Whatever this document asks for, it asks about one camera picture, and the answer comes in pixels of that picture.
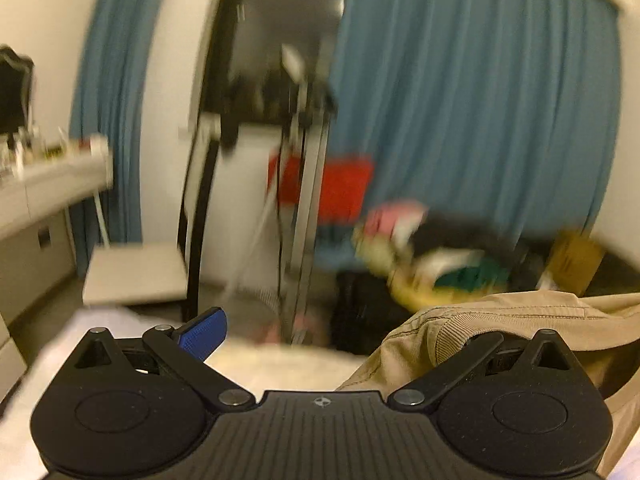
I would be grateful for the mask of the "tan hooded sweatshirt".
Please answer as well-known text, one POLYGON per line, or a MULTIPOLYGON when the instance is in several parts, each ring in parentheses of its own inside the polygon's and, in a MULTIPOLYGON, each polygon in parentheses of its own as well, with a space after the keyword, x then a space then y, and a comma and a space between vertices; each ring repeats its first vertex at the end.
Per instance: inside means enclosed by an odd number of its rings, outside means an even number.
POLYGON ((532 338, 555 330, 605 400, 613 435, 599 471, 612 479, 639 475, 639 296, 578 298, 536 290, 428 307, 392 330, 341 387, 388 396, 457 353, 471 338, 493 332, 532 338))

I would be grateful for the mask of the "pile of mixed clothes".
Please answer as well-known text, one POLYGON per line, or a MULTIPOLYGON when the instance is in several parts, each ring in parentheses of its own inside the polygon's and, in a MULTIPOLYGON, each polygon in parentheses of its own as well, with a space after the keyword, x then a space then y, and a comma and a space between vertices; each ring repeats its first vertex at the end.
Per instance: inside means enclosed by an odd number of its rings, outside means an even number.
POLYGON ((372 209, 352 233, 356 257, 411 312, 499 292, 554 289, 544 263, 492 226, 415 200, 372 209))

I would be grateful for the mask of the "pastel bed duvet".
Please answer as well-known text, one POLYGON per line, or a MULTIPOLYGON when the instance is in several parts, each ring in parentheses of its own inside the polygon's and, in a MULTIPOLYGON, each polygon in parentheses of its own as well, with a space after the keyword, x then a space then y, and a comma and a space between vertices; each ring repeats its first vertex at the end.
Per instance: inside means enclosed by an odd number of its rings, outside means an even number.
POLYGON ((333 391, 362 362, 318 347, 224 342, 225 329, 219 309, 180 330, 124 309, 77 312, 41 349, 1 419, 2 478, 46 475, 30 434, 40 405, 70 430, 75 404, 102 393, 117 412, 108 436, 180 429, 164 447, 176 457, 198 440, 208 411, 251 410, 268 390, 333 391), (51 399, 42 404, 45 393, 51 399))

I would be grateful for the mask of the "white stool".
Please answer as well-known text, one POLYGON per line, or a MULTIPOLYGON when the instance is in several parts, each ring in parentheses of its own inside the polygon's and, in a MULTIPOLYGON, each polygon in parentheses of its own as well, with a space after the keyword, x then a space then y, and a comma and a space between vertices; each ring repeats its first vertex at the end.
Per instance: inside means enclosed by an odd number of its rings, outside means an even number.
POLYGON ((161 304, 186 299, 188 271, 175 243, 93 249, 82 301, 87 307, 161 304))

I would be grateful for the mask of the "black white upright appliance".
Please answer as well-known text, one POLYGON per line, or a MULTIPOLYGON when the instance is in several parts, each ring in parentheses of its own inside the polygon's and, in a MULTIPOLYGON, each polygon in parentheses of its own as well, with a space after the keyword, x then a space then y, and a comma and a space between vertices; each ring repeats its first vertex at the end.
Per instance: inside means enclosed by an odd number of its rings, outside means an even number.
POLYGON ((267 170, 258 168, 267 162, 267 156, 251 162, 247 154, 235 160, 224 144, 221 117, 200 116, 178 223, 178 247, 186 265, 186 298, 180 302, 184 322, 198 315, 204 252, 218 252, 214 263, 224 296, 231 297, 240 286, 274 204, 267 170))

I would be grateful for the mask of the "yellow paper bag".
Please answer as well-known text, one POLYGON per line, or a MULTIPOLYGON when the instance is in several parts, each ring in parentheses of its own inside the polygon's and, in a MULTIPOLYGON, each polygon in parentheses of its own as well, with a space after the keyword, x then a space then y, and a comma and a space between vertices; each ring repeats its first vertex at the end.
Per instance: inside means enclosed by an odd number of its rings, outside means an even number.
POLYGON ((558 289, 582 296, 606 254, 605 248, 589 233, 563 230, 555 237, 547 261, 547 271, 558 289))

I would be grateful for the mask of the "white dressing table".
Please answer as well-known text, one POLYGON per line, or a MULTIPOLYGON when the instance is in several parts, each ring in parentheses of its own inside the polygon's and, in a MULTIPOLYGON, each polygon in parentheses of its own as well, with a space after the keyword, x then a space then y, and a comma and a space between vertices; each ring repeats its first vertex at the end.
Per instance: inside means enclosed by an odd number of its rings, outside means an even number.
POLYGON ((104 150, 35 162, 1 183, 2 382, 26 370, 9 326, 75 270, 67 209, 111 184, 104 150))

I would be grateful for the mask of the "narrow blue curtain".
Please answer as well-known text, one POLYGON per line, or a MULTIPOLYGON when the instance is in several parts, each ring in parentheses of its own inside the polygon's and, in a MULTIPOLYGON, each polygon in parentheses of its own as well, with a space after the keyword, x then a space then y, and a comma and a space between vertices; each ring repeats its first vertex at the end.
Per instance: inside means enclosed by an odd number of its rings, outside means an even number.
POLYGON ((110 240, 142 239, 140 141, 142 101, 162 0, 96 0, 82 52, 70 135, 106 137, 113 187, 103 202, 110 240))

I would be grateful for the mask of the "large blue curtain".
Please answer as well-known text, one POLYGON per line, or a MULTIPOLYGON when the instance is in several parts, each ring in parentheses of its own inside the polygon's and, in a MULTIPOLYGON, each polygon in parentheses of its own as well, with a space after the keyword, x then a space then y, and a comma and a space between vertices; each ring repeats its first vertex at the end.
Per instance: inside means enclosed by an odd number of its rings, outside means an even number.
POLYGON ((417 200, 511 240, 592 226, 620 123, 608 0, 346 0, 333 157, 363 155, 371 210, 417 200))

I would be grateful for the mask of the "wavy black mirror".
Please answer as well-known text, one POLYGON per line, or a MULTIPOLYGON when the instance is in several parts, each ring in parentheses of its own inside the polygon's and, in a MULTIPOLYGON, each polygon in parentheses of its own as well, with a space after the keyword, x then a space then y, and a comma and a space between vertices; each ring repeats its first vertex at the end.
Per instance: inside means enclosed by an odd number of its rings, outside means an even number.
POLYGON ((1 133, 18 133, 29 125, 30 96, 34 62, 18 55, 11 47, 0 48, 0 120, 1 133))

